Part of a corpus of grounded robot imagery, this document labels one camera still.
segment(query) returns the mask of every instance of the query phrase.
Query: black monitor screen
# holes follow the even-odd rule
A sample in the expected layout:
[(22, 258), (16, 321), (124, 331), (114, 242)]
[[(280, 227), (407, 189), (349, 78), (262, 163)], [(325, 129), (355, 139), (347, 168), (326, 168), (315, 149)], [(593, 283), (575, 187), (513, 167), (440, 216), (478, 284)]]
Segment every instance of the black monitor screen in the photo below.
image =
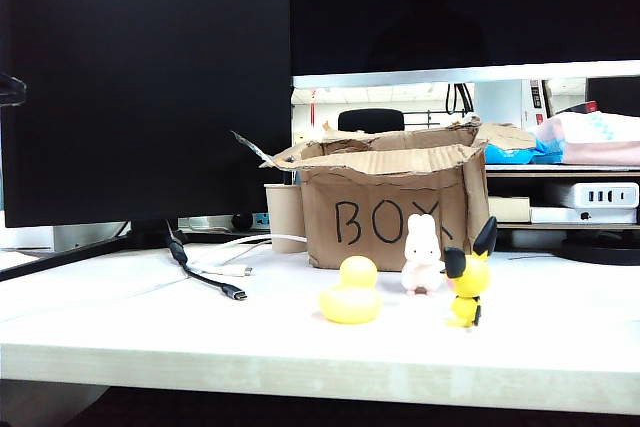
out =
[(265, 211), (291, 143), (289, 0), (9, 0), (10, 226)]
[(638, 0), (292, 0), (296, 76), (640, 59)]
[(640, 77), (587, 79), (586, 98), (602, 112), (640, 117)]

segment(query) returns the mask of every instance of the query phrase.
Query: monitor base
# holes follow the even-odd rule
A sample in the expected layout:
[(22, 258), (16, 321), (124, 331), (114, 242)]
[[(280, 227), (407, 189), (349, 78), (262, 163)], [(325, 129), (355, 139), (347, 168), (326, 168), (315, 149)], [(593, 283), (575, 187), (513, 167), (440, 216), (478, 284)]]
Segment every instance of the monitor base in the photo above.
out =
[(592, 264), (640, 265), (640, 241), (630, 231), (572, 235), (556, 255)]
[[(170, 221), (169, 223), (174, 235), (184, 244), (221, 243), (246, 236), (246, 234), (202, 232), (185, 234), (184, 232), (177, 230), (177, 220)], [(103, 240), (101, 242), (95, 242), (93, 244), (67, 250), (65, 252), (59, 252), (51, 257), (45, 257), (3, 270), (0, 272), (0, 282), (15, 279), (17, 277), (23, 277), (25, 275), (35, 274), (36, 272), (42, 272), (44, 270), (53, 269), (73, 262), (99, 257), (101, 255), (113, 254), (123, 250), (166, 248), (166, 234), (167, 223), (164, 220), (131, 221), (131, 230), (127, 232), (126, 235)]]

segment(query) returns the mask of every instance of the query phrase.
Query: black cable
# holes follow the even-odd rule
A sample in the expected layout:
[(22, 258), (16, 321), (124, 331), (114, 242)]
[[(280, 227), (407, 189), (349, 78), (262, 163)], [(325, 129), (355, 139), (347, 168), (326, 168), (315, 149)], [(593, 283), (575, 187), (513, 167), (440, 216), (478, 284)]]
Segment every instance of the black cable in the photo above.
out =
[(168, 235), (165, 236), (165, 241), (167, 243), (167, 247), (171, 251), (171, 256), (175, 259), (182, 270), (184, 270), (185, 274), (189, 277), (193, 277), (194, 279), (199, 280), (200, 282), (204, 282), (205, 284), (212, 285), (214, 287), (222, 290), (224, 295), (233, 300), (245, 300), (247, 298), (247, 294), (244, 290), (235, 285), (227, 284), (225, 282), (218, 282), (217, 280), (209, 279), (200, 274), (196, 274), (189, 267), (187, 267), (187, 262), (189, 261), (186, 252), (184, 251), (184, 247), (182, 242), (173, 235), (171, 231), (171, 226), (169, 222), (167, 222)]
[(444, 100), (444, 111), (451, 115), (451, 114), (455, 114), (456, 112), (456, 106), (458, 105), (458, 90), (455, 87), (454, 84), (454, 88), (453, 88), (453, 110), (450, 111), (449, 110), (449, 93), (451, 91), (451, 84), (447, 84), (447, 97)]
[(462, 99), (462, 115), (465, 115), (468, 111), (469, 108), (469, 104), (467, 101), (467, 96), (464, 93), (464, 89), (462, 88), (462, 84), (455, 84), (454, 85), (456, 92), (460, 92), (460, 98)]
[(467, 87), (467, 84), (462, 84), (462, 86), (464, 87), (464, 91), (467, 93), (467, 99), (469, 99), (469, 111), (474, 112), (473, 100), (471, 99), (469, 88)]

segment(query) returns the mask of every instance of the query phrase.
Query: yellow rubber duck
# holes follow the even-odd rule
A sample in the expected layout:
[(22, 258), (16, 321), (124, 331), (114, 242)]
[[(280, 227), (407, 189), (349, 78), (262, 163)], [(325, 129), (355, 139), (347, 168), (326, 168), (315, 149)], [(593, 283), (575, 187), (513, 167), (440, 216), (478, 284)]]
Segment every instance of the yellow rubber duck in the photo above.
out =
[(361, 324), (375, 319), (382, 301), (375, 290), (378, 269), (371, 259), (360, 255), (340, 264), (340, 283), (320, 293), (320, 311), (341, 324)]

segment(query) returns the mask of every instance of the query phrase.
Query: outlet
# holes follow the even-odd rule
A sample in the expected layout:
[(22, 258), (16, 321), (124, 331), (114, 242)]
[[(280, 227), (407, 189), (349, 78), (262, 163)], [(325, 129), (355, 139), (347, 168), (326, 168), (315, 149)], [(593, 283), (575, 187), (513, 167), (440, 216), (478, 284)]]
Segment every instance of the outlet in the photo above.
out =
[(634, 209), (638, 207), (638, 184), (634, 182), (581, 182), (545, 185), (545, 200), (574, 209)]

